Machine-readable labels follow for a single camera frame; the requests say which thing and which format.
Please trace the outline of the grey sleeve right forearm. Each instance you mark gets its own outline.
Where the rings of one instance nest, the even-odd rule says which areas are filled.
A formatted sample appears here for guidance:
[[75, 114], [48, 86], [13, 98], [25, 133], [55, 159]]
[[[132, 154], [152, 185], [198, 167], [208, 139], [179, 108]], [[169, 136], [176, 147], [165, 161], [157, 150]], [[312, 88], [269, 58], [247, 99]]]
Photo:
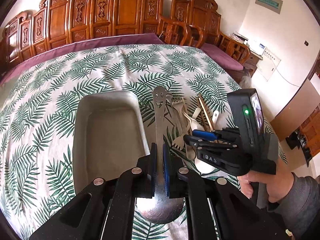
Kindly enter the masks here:
[[283, 220], [295, 239], [319, 239], [319, 183], [310, 176], [294, 176], [289, 193], [267, 211]]

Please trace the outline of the person's right hand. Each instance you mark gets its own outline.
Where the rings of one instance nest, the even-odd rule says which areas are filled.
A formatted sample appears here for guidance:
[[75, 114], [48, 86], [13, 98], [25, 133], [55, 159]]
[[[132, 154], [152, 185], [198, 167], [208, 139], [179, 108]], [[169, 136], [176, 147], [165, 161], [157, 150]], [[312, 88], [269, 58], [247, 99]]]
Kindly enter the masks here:
[[277, 160], [276, 174], [266, 174], [257, 171], [249, 171], [243, 176], [237, 177], [241, 192], [247, 197], [253, 196], [252, 183], [263, 183], [266, 185], [268, 201], [271, 203], [281, 201], [289, 193], [293, 186], [294, 176], [288, 166], [281, 160]]

